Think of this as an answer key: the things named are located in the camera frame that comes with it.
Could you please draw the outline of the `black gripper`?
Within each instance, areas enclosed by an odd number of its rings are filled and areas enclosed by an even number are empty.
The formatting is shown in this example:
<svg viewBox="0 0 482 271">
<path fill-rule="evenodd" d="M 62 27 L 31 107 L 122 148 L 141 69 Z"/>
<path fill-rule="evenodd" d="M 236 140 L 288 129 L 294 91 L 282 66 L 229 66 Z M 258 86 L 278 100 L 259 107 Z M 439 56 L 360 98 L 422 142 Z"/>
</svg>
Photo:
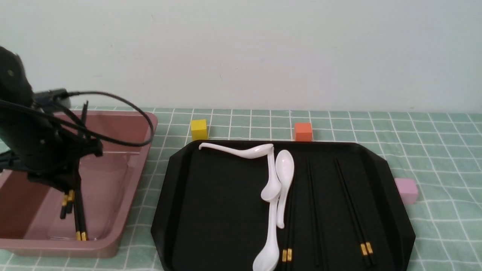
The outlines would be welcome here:
<svg viewBox="0 0 482 271">
<path fill-rule="evenodd" d="M 10 149 L 1 154 L 1 170 L 26 172 L 31 182 L 62 193 L 71 189 L 75 196 L 81 190 L 80 159 L 103 155 L 100 140 L 11 109 L 1 110 L 1 140 Z"/>
</svg>

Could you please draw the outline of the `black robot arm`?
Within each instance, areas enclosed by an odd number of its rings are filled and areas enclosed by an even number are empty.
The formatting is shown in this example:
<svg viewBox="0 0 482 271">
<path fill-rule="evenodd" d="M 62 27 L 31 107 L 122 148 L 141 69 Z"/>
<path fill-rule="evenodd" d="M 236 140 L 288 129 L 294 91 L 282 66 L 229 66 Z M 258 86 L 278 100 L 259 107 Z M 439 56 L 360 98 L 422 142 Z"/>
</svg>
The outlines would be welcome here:
<svg viewBox="0 0 482 271">
<path fill-rule="evenodd" d="M 80 189 L 80 159 L 103 155 L 101 140 L 75 134 L 37 106 L 19 55 L 1 48 L 1 170 L 27 173 L 29 181 L 65 194 Z"/>
</svg>

